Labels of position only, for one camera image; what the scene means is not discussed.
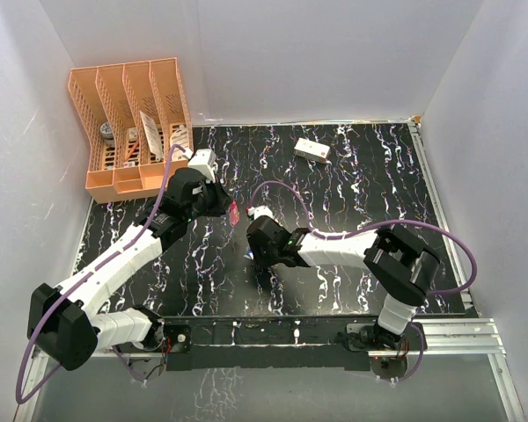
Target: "small white box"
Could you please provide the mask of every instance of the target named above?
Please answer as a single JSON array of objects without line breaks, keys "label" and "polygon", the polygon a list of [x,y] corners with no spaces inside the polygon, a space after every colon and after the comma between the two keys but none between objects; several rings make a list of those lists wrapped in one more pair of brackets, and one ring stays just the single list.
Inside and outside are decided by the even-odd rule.
[{"label": "small white box", "polygon": [[319,163],[326,163],[328,154],[331,148],[322,143],[309,141],[305,138],[299,138],[293,153],[296,156],[302,156],[308,160],[318,161]]}]

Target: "marble surface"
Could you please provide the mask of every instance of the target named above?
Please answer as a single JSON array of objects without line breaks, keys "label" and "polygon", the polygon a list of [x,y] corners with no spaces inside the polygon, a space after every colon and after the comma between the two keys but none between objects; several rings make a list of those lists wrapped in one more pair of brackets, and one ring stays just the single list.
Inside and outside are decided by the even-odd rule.
[{"label": "marble surface", "polygon": [[[329,145],[329,162],[293,156],[300,137]],[[204,127],[194,130],[194,145],[217,153],[218,174],[238,204],[241,221],[234,227],[226,216],[195,221],[186,236],[122,286],[104,311],[144,304],[167,317],[378,314],[385,291],[368,271],[347,266],[253,270],[246,257],[244,210],[265,180],[295,187],[313,224],[324,231],[350,231],[392,218],[437,224],[406,124]],[[303,210],[287,189],[271,186],[258,198],[288,229],[304,226]],[[94,204],[77,268],[114,242],[145,202]],[[444,256],[436,287],[456,287],[441,236],[414,231]],[[427,304],[422,312],[465,312],[459,295]]]}]

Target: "wall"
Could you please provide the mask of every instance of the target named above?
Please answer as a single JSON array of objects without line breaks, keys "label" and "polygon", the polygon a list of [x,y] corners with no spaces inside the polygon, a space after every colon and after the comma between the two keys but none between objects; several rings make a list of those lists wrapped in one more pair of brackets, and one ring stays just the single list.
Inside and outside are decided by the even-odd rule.
[{"label": "wall", "polygon": [[422,120],[451,228],[474,249],[528,416],[528,0],[486,1]]},{"label": "wall", "polygon": [[194,123],[423,113],[481,0],[41,0],[77,66],[178,56]]},{"label": "wall", "polygon": [[39,2],[0,0],[0,420],[15,411],[30,295],[69,274],[90,200],[72,66]]}]

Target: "pink object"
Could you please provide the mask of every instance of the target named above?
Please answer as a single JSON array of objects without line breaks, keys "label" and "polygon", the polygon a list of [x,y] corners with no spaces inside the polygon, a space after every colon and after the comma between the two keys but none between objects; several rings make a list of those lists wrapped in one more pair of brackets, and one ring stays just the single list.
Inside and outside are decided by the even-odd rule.
[{"label": "pink object", "polygon": [[240,213],[238,212],[237,202],[234,200],[229,207],[229,222],[231,226],[236,226],[240,221]]}]

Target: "black marble table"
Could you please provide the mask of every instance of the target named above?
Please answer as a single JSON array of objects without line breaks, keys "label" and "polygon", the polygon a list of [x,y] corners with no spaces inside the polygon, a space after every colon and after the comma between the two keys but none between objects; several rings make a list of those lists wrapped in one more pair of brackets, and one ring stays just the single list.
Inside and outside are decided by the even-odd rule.
[{"label": "black marble table", "polygon": [[[297,139],[331,147],[327,164],[293,156]],[[201,218],[169,251],[146,265],[104,305],[104,311],[144,304],[162,316],[377,315],[385,291],[368,271],[347,266],[287,268],[256,273],[246,257],[244,210],[265,180],[294,186],[324,231],[350,231],[371,222],[407,218],[437,224],[413,139],[406,124],[204,127],[197,149],[217,152],[218,174],[241,211]],[[77,269],[104,251],[141,212],[146,200],[94,204]],[[304,213],[287,189],[270,186],[258,204],[272,208],[288,229],[304,226]],[[456,287],[442,237],[414,229],[444,256],[439,289]],[[459,295],[430,299],[427,314],[464,314]]]}]

